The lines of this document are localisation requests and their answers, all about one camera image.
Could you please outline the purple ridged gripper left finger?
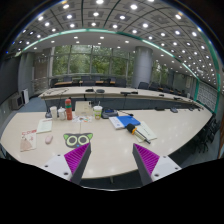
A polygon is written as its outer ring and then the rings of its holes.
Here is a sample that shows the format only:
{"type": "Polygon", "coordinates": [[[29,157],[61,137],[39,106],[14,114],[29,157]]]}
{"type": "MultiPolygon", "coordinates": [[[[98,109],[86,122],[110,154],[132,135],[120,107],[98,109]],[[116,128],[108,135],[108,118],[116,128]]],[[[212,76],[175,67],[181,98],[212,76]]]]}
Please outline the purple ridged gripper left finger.
{"type": "Polygon", "coordinates": [[[54,156],[42,169],[79,185],[90,154],[91,144],[87,143],[66,154],[54,156]]]}

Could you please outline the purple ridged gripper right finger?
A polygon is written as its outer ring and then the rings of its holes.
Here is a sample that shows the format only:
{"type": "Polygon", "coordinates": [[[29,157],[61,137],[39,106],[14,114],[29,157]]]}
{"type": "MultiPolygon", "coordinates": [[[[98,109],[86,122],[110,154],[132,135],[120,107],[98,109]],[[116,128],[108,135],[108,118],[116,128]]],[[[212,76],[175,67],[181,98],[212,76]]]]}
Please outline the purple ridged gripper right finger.
{"type": "Polygon", "coordinates": [[[132,153],[143,185],[181,170],[169,156],[159,156],[138,144],[133,144],[132,153]]]}

